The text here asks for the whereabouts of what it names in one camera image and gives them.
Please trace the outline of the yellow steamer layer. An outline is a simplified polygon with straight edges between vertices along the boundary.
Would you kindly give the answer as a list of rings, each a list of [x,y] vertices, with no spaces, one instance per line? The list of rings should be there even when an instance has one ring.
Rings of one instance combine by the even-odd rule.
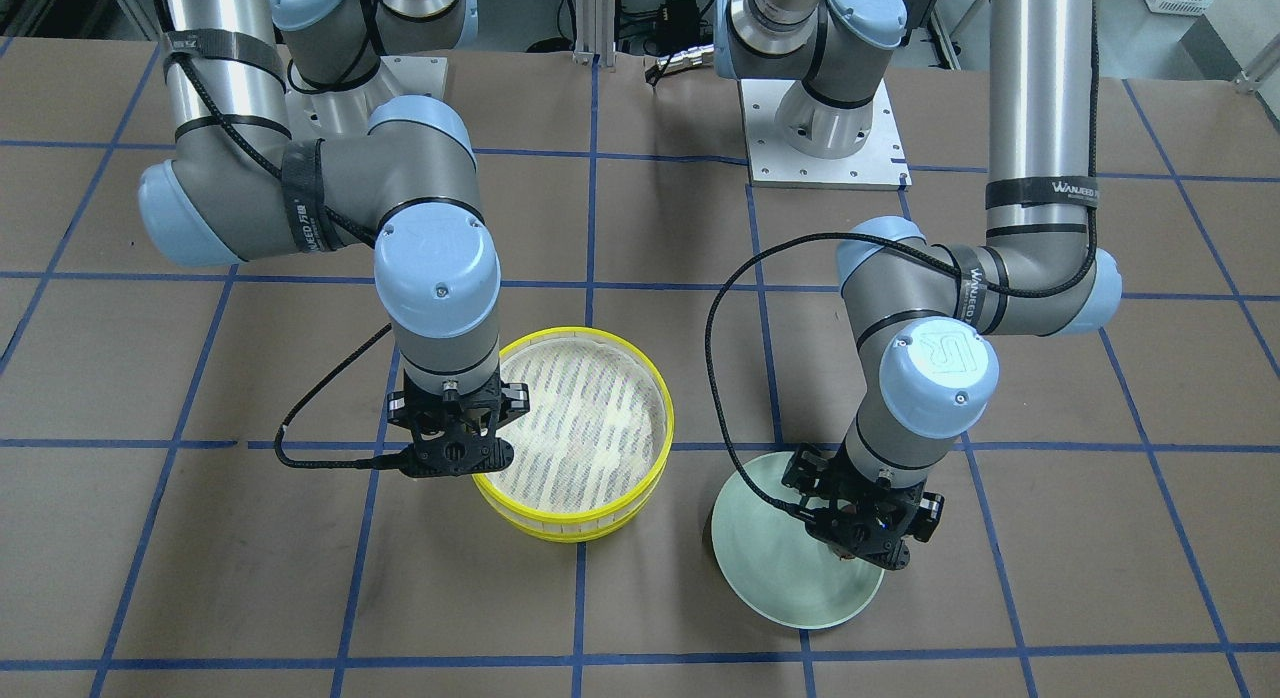
[[[527,334],[500,351],[502,375],[530,391],[527,415],[499,430],[503,471],[475,476],[486,503],[543,540],[595,540],[645,506],[666,469],[675,410],[655,364],[588,327]]]

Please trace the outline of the pale green plate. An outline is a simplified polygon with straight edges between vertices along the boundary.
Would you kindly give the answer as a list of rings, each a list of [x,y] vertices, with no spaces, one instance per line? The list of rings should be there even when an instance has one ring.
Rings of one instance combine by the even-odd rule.
[[[859,615],[876,597],[884,570],[842,560],[804,525],[771,507],[733,473],[710,515],[717,564],[733,592],[762,616],[818,630]]]

